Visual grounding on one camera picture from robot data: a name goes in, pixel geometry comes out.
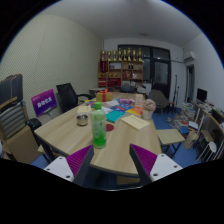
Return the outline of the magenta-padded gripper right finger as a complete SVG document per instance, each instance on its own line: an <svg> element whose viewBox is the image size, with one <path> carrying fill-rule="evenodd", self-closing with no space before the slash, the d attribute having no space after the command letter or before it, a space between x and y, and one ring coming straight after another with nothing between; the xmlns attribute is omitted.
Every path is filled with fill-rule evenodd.
<svg viewBox="0 0 224 224"><path fill-rule="evenodd" d="M166 154L156 155L134 144L129 146L129 154L135 164L142 185L157 181L182 169Z"/></svg>

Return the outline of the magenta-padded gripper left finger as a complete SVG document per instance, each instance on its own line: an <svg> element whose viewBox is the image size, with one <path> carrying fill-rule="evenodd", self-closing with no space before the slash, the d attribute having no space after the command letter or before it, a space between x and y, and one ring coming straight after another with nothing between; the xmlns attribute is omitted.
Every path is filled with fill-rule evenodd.
<svg viewBox="0 0 224 224"><path fill-rule="evenodd" d="M45 171L81 186L93 156L94 148L89 145L68 157L59 156L45 168Z"/></svg>

